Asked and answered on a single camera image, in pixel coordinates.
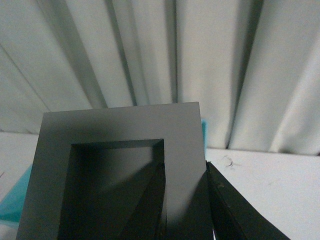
white surface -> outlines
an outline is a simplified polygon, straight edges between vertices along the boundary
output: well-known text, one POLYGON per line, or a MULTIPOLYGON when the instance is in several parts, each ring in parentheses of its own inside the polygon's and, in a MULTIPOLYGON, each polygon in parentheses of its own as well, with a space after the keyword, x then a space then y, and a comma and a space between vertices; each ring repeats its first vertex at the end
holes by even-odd
POLYGON ((319 156, 208 149, 206 160, 290 239, 320 239, 319 156))
MULTIPOLYGON (((38 135, 0 132, 0 202, 34 160, 38 135)), ((16 239, 17 230, 0 225, 0 239, 16 239)))

white curtain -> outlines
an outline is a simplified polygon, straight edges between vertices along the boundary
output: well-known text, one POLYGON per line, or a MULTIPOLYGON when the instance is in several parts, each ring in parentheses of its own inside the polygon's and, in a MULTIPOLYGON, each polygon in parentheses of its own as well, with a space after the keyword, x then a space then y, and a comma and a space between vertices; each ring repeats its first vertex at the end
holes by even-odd
POLYGON ((0 0, 4 132, 196 101, 209 147, 316 155, 319 94, 316 0, 0 0))

rectangular cutout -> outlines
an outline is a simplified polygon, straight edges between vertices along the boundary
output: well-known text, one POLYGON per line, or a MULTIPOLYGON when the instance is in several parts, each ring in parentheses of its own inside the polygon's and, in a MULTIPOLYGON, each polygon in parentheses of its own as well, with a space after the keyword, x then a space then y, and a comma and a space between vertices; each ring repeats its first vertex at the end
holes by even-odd
POLYGON ((119 238, 159 165, 163 139, 73 144, 58 239, 119 238))

gray cardboard frame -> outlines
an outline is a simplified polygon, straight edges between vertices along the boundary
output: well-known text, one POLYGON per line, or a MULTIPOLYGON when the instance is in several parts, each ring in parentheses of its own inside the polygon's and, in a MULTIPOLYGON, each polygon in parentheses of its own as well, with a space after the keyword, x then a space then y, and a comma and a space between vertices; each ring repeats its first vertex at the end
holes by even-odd
POLYGON ((141 148, 147 159, 160 140, 167 238, 213 239, 197 102, 45 113, 17 239, 58 239, 74 145, 141 148))

cardboard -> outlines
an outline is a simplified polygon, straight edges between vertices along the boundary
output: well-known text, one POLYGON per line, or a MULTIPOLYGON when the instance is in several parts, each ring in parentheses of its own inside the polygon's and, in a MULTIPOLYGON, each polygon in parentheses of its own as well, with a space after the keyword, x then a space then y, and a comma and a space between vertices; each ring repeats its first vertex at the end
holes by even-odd
POLYGON ((213 239, 197 102, 44 114, 16 239, 151 236, 143 206, 154 238, 213 239))

